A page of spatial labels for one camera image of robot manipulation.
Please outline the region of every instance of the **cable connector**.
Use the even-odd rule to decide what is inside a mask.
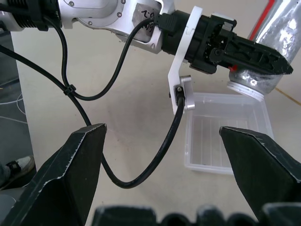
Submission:
[[[64,94],[67,96],[69,94],[71,94],[72,92],[74,92],[76,90],[75,86],[73,86],[72,84],[70,86],[67,87],[67,89],[64,91]]]
[[[159,29],[173,34],[177,31],[178,18],[176,16],[164,13],[155,17],[154,24],[158,26]]]
[[[176,100],[177,105],[178,105],[180,98],[184,98],[184,100],[185,100],[185,93],[184,93],[184,89],[182,86],[176,86],[174,88],[174,93],[175,93],[175,100]]]

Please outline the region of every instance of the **table surface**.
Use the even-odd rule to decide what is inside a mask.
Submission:
[[[235,32],[247,37],[266,1],[190,0],[176,1],[176,8],[191,12],[197,5],[204,15],[220,12],[238,21]],[[79,23],[64,30],[69,45],[68,79],[85,96],[104,88],[124,46],[108,31],[91,30]],[[61,43],[56,32],[25,29],[13,32],[15,51],[61,79]],[[121,73],[103,98],[81,102],[93,124],[106,123],[104,154],[117,177],[128,181],[138,176],[155,156],[173,120],[168,97],[167,74],[173,56],[158,55],[131,47]],[[293,61],[293,75],[285,76],[279,88],[301,100],[300,54]],[[85,126],[72,102],[46,78],[18,63],[36,165],[39,168],[69,135]],[[229,93],[228,70],[218,68],[206,75],[183,65],[181,75],[191,74],[195,92]],[[272,91],[265,98],[275,140],[301,161],[301,107]],[[116,187],[101,168],[98,187],[87,225],[100,205],[148,205],[158,220],[170,212],[182,212],[195,220],[198,206],[213,204],[227,216],[232,212],[252,214],[233,176],[194,172],[184,167],[186,117],[184,116],[166,157],[155,172],[131,190]]]

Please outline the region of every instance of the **black cable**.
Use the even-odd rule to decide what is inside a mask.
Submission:
[[[51,18],[49,18],[48,16],[45,16],[44,19],[50,24],[52,25],[56,32],[58,33],[60,39],[61,39],[61,43],[62,43],[62,47],[63,47],[63,60],[62,60],[62,79],[63,79],[63,82],[65,84],[66,87],[70,86],[69,82],[68,82],[68,79],[67,79],[67,59],[68,59],[68,47],[67,47],[67,41],[66,41],[66,38],[65,38],[65,35],[62,31],[62,29],[57,26]],[[131,32],[131,34],[129,35],[125,45],[124,45],[124,48],[122,50],[122,53],[120,55],[120,59],[118,61],[118,64],[116,66],[116,69],[115,69],[115,72],[111,78],[111,80],[109,81],[109,83],[107,84],[107,86],[103,89],[103,91],[101,91],[99,94],[95,95],[95,96],[92,96],[92,97],[84,97],[80,94],[78,94],[77,92],[72,92],[73,95],[80,99],[80,100],[85,100],[85,101],[92,101],[92,100],[97,100],[101,97],[103,97],[109,90],[110,88],[113,86],[114,82],[116,81],[118,75],[119,75],[119,72],[121,70],[121,67],[123,65],[123,62],[126,58],[126,55],[127,55],[127,51],[131,45],[131,42],[132,40],[134,39],[135,35],[138,33],[138,31],[143,28],[144,26],[148,25],[149,23],[152,23],[154,21],[153,18],[148,18],[146,20],[143,20],[142,22],[140,22],[134,29],[133,31]]]
[[[11,13],[16,13],[16,14],[27,15],[26,10],[22,10],[22,9],[18,9],[18,8],[12,8],[12,7],[6,7],[6,6],[2,5],[2,4],[0,4],[0,11],[7,11],[7,12],[11,12]],[[127,42],[125,44],[125,47],[124,47],[124,49],[122,51],[122,54],[121,54],[119,63],[117,65],[117,68],[115,70],[115,73],[114,73],[112,79],[110,80],[109,84],[106,86],[106,88],[101,93],[99,93],[98,95],[95,95],[93,97],[83,97],[83,96],[79,95],[80,97],[83,97],[84,99],[88,98],[88,100],[93,100],[94,98],[98,99],[98,98],[102,97],[106,92],[109,91],[109,89],[112,87],[114,81],[116,80],[116,78],[117,78],[117,76],[118,76],[118,74],[120,72],[120,69],[121,69],[122,64],[124,62],[127,50],[128,50],[128,48],[130,46],[130,43],[131,43],[132,39],[134,38],[134,36],[136,35],[136,33],[140,30],[140,28],[142,28],[146,24],[151,23],[152,21],[153,21],[153,19],[151,19],[151,18],[147,19],[145,21],[142,21],[137,27],[134,28],[133,32],[128,37],[128,40],[127,40]],[[64,45],[64,40],[65,40],[64,35],[62,35],[62,36],[60,35],[60,38],[61,38],[62,45],[63,45],[63,50],[64,50],[63,52],[65,52],[65,55],[67,56],[67,51],[68,51],[68,49],[67,49],[67,42],[65,43],[66,45]],[[22,62],[23,64],[29,66],[30,68],[36,70],[37,72],[41,73],[46,78],[48,78],[49,80],[51,80],[63,92],[66,91],[67,87],[64,86],[57,78],[55,78],[52,74],[50,74],[49,72],[47,72],[43,68],[39,67],[38,65],[36,65],[32,61],[26,59],[25,57],[23,57],[23,56],[15,53],[14,51],[11,51],[8,48],[5,48],[5,47],[1,46],[1,45],[0,45],[0,52],[4,53],[5,55],[7,55],[9,57],[14,58],[15,60],[18,60],[18,61]],[[67,62],[67,58],[63,59],[63,64],[66,64],[66,62]],[[74,97],[74,92],[69,93],[67,96],[75,104],[76,108],[79,110],[79,112],[80,112],[81,116],[83,117],[86,125],[87,126],[91,125],[91,122],[90,122],[90,120],[89,120],[89,118],[88,118],[85,110],[82,108],[82,106],[80,105],[80,103],[78,102],[78,100]],[[168,151],[168,149],[169,149],[169,147],[170,147],[170,145],[171,145],[171,143],[172,143],[172,141],[174,139],[174,136],[175,136],[175,134],[176,134],[176,132],[178,130],[178,127],[180,125],[180,122],[181,122],[182,114],[183,114],[183,111],[184,111],[184,105],[185,105],[185,98],[184,97],[180,97],[179,100],[178,100],[178,109],[177,109],[177,112],[175,114],[173,123],[172,123],[172,125],[171,125],[171,127],[170,127],[170,129],[168,131],[168,134],[167,134],[167,136],[166,136],[166,138],[165,138],[162,146],[160,147],[158,153],[156,154],[155,158],[151,161],[151,163],[149,164],[149,166],[136,179],[134,179],[134,180],[132,180],[130,182],[123,182],[123,181],[119,180],[114,175],[114,173],[112,172],[112,170],[110,169],[110,167],[109,167],[109,165],[108,165],[108,163],[107,163],[107,161],[105,159],[105,156],[103,154],[103,157],[102,157],[103,167],[104,167],[106,173],[108,174],[109,178],[112,180],[112,182],[115,185],[117,185],[117,186],[119,186],[121,188],[125,188],[125,189],[133,188],[133,187],[136,187],[136,186],[140,185],[142,182],[144,182],[153,173],[153,171],[160,164],[160,162],[162,161],[163,157],[167,153],[167,151]]]
[[[103,167],[104,167],[107,175],[109,176],[109,178],[111,179],[111,181],[114,184],[116,184],[118,187],[121,187],[124,189],[134,188],[134,187],[140,185],[142,182],[144,182],[153,173],[153,171],[157,168],[157,166],[160,164],[160,162],[164,158],[165,154],[167,153],[167,151],[174,139],[174,136],[175,136],[175,134],[179,128],[180,122],[181,122],[181,118],[182,118],[183,111],[184,111],[184,106],[185,106],[185,98],[180,97],[179,101],[178,101],[178,109],[174,116],[173,123],[171,124],[171,127],[168,131],[167,136],[165,137],[165,140],[164,140],[162,146],[160,147],[158,153],[156,154],[154,159],[151,161],[151,163],[148,165],[148,167],[135,180],[132,180],[130,182],[123,182],[123,181],[119,180],[114,175],[112,170],[110,169],[106,159],[105,158],[103,159],[103,161],[102,161]]]
[[[54,77],[52,74],[50,74],[49,72],[47,72],[46,70],[44,70],[43,68],[41,68],[40,66],[36,65],[35,63],[33,63],[32,61],[26,59],[25,57],[15,53],[14,51],[5,48],[4,46],[0,45],[0,52],[15,59],[20,61],[21,63],[29,66],[30,68],[34,69],[35,71],[41,73],[42,75],[44,75],[46,78],[48,78],[49,80],[51,80],[55,85],[57,85],[57,87],[59,87],[63,92],[66,90],[66,87],[56,78]],[[80,103],[78,102],[78,100],[72,95],[69,94],[68,97],[70,98],[70,100],[74,103],[74,105],[76,106],[76,108],[79,110],[79,113],[81,114],[81,116],[83,117],[85,123],[87,126],[91,125],[91,122],[85,112],[85,110],[83,109],[83,107],[80,105]]]
[[[46,70],[44,70],[43,68],[41,68],[40,66],[36,65],[35,63],[33,63],[32,61],[26,59],[25,57],[15,53],[14,51],[5,48],[4,46],[0,45],[0,52],[15,59],[20,61],[21,63],[29,66],[30,68],[36,70],[37,72],[41,73],[42,75],[44,75],[46,78],[48,78],[49,80],[51,80],[56,86],[58,86],[62,91],[66,90],[66,87],[56,78],[54,77],[52,74],[50,74],[49,72],[47,72]],[[80,105],[80,103],[78,102],[78,100],[70,93],[68,94],[68,97],[70,98],[70,100],[74,103],[74,105],[76,106],[76,108],[78,109],[78,111],[80,112],[81,116],[83,117],[85,123],[87,126],[91,125],[91,122],[85,112],[85,110],[82,108],[82,106]],[[144,182],[152,173],[153,171],[156,169],[156,167],[160,164],[160,162],[162,161],[163,157],[165,156],[165,154],[167,153],[173,139],[174,136],[178,130],[178,127],[180,125],[181,122],[181,118],[183,115],[183,111],[184,111],[184,104],[185,104],[185,99],[184,97],[179,98],[178,101],[178,109],[177,112],[174,116],[174,120],[173,123],[168,131],[168,134],[162,144],[162,146],[160,147],[158,153],[156,154],[155,158],[151,161],[151,163],[149,164],[149,166],[143,171],[142,174],[140,174],[136,179],[130,181],[130,182],[123,182],[121,180],[119,180],[113,173],[113,171],[110,169],[105,156],[103,154],[102,156],[102,164],[103,164],[103,168],[106,171],[107,175],[109,176],[109,178],[111,179],[111,181],[117,185],[118,187],[124,188],[124,189],[129,189],[129,188],[134,188],[138,185],[140,185],[142,182]]]

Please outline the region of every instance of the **clear plastic container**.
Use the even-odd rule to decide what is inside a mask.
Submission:
[[[195,93],[196,108],[188,112],[185,166],[191,170],[233,174],[219,135],[221,126],[251,129],[274,139],[264,101],[243,95]]]

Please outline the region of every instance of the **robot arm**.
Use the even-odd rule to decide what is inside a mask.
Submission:
[[[194,109],[191,77],[179,76],[181,63],[207,74],[217,65],[230,70],[247,69],[262,75],[291,74],[292,67],[276,50],[238,37],[233,29],[237,22],[227,16],[202,16],[195,7],[191,15],[175,11],[173,0],[0,0],[2,7],[27,10],[27,15],[2,12],[2,29],[21,31],[37,27],[47,31],[48,16],[58,26],[71,29],[79,21],[92,29],[106,29],[126,41],[132,30],[146,18],[154,23],[144,26],[135,35],[132,45],[146,51],[161,50],[175,55],[168,75],[174,113],[176,95],[184,92],[185,109]]]

